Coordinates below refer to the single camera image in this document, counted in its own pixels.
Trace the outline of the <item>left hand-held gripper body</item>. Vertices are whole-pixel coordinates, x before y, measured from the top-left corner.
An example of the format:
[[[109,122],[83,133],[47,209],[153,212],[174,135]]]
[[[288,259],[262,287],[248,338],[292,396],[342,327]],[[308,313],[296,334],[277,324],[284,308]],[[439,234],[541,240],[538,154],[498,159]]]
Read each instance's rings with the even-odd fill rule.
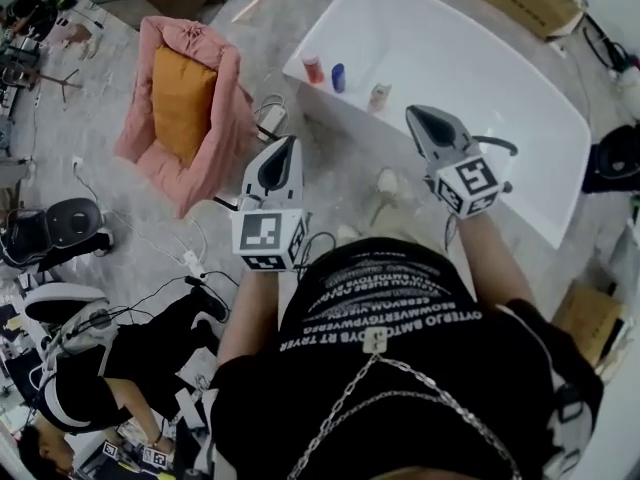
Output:
[[[231,214],[232,251],[253,271],[292,271],[307,236],[303,199],[241,196]]]

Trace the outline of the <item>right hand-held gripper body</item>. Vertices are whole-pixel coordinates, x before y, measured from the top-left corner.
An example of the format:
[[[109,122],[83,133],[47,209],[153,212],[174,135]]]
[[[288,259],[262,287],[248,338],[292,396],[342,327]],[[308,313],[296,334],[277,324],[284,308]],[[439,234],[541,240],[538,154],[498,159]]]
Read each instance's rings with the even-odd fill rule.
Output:
[[[426,156],[426,164],[425,182],[458,218],[487,211],[501,194],[501,181],[482,153],[447,161],[431,155]]]

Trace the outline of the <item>white bathtub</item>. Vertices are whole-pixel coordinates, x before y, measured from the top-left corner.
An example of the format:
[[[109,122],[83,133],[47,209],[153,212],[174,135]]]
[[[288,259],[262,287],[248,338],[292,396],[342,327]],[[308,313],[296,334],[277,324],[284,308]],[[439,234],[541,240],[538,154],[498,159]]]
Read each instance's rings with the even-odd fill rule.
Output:
[[[323,83],[308,81],[306,52],[320,56]],[[331,83],[337,63],[346,72],[341,94]],[[405,120],[410,105],[439,108],[473,135],[513,143],[514,157],[486,148],[496,175],[513,186],[504,202],[551,246],[561,244],[586,169],[589,126],[534,65],[473,19],[439,0],[333,0],[283,73],[305,114],[418,177],[426,163]],[[374,113],[368,103],[377,83],[392,89]]]

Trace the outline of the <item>person's right forearm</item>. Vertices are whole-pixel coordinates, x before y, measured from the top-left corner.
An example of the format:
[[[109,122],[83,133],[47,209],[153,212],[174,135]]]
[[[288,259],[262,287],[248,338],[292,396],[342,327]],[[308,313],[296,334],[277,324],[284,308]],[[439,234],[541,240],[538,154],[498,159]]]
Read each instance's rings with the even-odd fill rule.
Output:
[[[533,303],[528,281],[487,213],[458,221],[458,233],[478,300],[487,306]]]

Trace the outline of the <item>person's left forearm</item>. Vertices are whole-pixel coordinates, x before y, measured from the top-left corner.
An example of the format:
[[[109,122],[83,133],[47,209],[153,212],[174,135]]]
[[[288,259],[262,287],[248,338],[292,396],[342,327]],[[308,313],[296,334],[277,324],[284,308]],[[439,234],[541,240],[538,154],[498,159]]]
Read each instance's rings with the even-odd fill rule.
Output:
[[[242,357],[272,355],[277,342],[278,311],[278,273],[245,271],[220,339],[217,367]]]

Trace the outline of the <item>black curved faucet spout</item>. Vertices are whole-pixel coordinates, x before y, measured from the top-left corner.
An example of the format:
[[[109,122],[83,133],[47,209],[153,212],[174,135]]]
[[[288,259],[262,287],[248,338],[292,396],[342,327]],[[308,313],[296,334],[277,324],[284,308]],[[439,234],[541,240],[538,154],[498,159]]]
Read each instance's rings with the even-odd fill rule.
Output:
[[[509,152],[509,155],[512,157],[517,156],[519,153],[519,150],[516,145],[514,145],[513,143],[507,140],[500,139],[497,137],[474,135],[472,137],[472,142],[474,144],[473,149],[476,152],[481,151],[480,144],[488,144],[488,145],[493,145],[493,146],[506,149]]]

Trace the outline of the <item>pink padded lounge chair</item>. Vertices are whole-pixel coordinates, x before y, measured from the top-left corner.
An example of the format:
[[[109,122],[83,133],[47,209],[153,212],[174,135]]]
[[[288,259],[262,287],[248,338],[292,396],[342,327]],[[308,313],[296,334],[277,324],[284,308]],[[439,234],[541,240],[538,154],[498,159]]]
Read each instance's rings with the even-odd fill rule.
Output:
[[[216,72],[209,104],[211,128],[190,166],[183,166],[155,130],[152,75],[155,52],[165,46]],[[136,165],[184,218],[196,204],[216,196],[246,148],[257,138],[253,99],[239,81],[240,53],[216,30],[196,21],[146,16],[139,29],[138,66],[131,105],[115,155]]]

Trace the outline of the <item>white power strip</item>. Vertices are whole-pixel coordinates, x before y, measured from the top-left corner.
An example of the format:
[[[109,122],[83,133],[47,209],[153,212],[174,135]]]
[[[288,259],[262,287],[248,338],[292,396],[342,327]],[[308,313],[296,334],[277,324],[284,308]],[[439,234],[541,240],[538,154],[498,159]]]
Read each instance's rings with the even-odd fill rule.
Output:
[[[193,250],[187,250],[183,254],[186,267],[190,270],[191,275],[196,278],[205,276],[205,268],[203,267],[198,255]]]

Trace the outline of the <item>person's beige trousers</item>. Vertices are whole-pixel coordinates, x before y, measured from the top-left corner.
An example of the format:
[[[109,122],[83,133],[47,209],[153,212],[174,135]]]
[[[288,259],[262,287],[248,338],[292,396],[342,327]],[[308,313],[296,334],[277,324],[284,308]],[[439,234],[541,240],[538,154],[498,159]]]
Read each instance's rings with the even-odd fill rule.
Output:
[[[378,197],[375,211],[365,234],[368,237],[392,238],[418,244],[445,255],[444,248],[427,225],[389,193],[382,193]]]

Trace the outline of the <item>orange cushion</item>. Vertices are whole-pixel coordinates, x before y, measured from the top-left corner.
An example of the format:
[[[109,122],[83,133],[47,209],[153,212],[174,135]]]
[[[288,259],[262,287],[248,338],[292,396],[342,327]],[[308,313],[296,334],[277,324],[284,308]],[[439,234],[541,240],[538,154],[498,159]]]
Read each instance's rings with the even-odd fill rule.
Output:
[[[189,167],[211,129],[217,72],[167,46],[155,52],[151,100],[156,139]]]

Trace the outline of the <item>red bottle with white cap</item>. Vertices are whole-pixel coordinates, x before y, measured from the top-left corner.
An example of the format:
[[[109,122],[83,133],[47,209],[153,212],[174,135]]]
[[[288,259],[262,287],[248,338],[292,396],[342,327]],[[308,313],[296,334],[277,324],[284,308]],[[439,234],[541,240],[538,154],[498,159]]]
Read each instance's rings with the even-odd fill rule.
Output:
[[[320,56],[315,52],[306,52],[301,55],[303,67],[308,81],[311,84],[321,84],[324,82],[324,70],[321,65]]]

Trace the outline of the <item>black shell backpack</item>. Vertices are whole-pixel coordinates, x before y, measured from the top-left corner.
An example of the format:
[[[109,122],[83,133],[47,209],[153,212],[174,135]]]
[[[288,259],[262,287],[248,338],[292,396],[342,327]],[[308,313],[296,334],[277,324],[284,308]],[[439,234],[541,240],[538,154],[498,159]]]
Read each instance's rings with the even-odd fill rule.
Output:
[[[51,245],[65,249],[95,235],[102,226],[102,214],[93,200],[72,198],[50,206],[45,222]]]
[[[582,192],[640,192],[640,122],[618,127],[591,146]]]

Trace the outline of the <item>white plastic bag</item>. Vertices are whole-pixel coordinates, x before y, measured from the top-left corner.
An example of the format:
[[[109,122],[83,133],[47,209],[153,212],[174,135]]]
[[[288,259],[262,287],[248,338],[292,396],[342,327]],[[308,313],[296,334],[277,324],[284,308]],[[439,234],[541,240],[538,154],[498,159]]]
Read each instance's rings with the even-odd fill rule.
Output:
[[[635,295],[640,285],[640,238],[636,226],[628,220],[611,253],[608,268],[611,277],[625,295]]]

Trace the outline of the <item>white shell backpack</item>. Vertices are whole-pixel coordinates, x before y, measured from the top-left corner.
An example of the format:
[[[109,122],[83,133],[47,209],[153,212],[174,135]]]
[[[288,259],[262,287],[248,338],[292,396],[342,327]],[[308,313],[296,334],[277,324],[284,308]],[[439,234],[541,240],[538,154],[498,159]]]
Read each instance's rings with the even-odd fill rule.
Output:
[[[27,294],[24,299],[25,314],[43,324],[62,325],[86,305],[106,299],[106,295],[94,287],[52,282]]]

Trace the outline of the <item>brown coat stand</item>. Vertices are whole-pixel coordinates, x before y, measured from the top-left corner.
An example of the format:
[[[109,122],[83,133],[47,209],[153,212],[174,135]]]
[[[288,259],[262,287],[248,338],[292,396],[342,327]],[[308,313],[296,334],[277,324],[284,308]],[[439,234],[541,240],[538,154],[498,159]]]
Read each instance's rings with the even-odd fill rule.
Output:
[[[79,70],[75,69],[69,75],[67,75],[65,78],[56,78],[56,77],[53,77],[53,76],[50,76],[50,75],[45,75],[41,71],[36,71],[35,72],[37,80],[49,81],[49,82],[57,84],[60,87],[63,101],[66,101],[66,89],[67,88],[74,88],[74,89],[82,89],[83,88],[83,86],[81,84],[75,83],[73,81],[73,77],[78,73],[79,73]]]

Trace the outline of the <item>person's black printed t-shirt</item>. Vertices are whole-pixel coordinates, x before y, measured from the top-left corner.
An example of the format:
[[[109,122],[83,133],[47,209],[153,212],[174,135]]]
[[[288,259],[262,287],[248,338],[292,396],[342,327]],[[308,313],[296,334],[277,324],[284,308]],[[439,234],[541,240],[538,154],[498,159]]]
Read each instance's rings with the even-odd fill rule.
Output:
[[[603,384],[522,300],[486,308],[444,256],[368,238],[312,264],[269,356],[218,368],[219,452],[238,480],[370,480],[409,467],[562,480]]]

